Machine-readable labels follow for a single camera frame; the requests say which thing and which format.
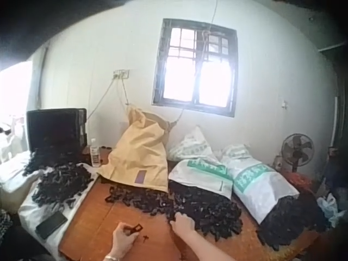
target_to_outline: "smartphone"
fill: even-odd
[[[48,217],[46,220],[43,220],[43,222],[38,224],[35,232],[41,239],[46,240],[66,221],[67,218],[62,214],[62,212],[57,211],[52,216]]]

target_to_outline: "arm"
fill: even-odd
[[[191,247],[200,261],[235,261],[235,259],[199,235],[195,231],[195,222],[193,219],[181,213],[176,213],[175,219],[176,221],[170,222],[174,232]]]
[[[113,232],[113,246],[110,253],[106,255],[104,261],[119,261],[132,248],[134,240],[139,233],[127,235],[125,230],[131,228],[131,225],[119,223],[116,230]]]

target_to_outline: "human hand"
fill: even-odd
[[[109,256],[121,259],[132,248],[133,242],[139,233],[127,235],[126,230],[128,228],[132,228],[132,226],[122,222],[119,223],[113,232],[113,247],[108,254]]]
[[[175,221],[170,221],[170,225],[173,231],[183,240],[196,232],[194,220],[180,212],[175,213]]]

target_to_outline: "ceiling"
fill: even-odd
[[[288,20],[298,28],[318,49],[344,42],[337,26],[328,14],[299,8],[273,0],[254,0]]]

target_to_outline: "wooden table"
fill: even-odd
[[[108,151],[102,151],[104,164],[107,154]],[[109,188],[110,184],[101,183],[101,179],[94,184],[67,229],[59,251],[72,261],[102,261],[111,248],[113,230],[123,221],[134,225],[140,223],[144,227],[124,261],[178,261],[180,252],[172,241],[165,215],[150,216],[122,203],[106,203],[104,199],[109,195]],[[206,237],[237,261],[292,260],[318,237],[316,232],[303,232],[290,246],[275,252],[261,245],[255,233],[257,225],[254,219],[244,206],[239,205],[243,210],[243,231],[240,235],[220,239],[217,243],[211,235]],[[143,243],[144,235],[149,239]],[[187,260],[197,260],[189,248]]]

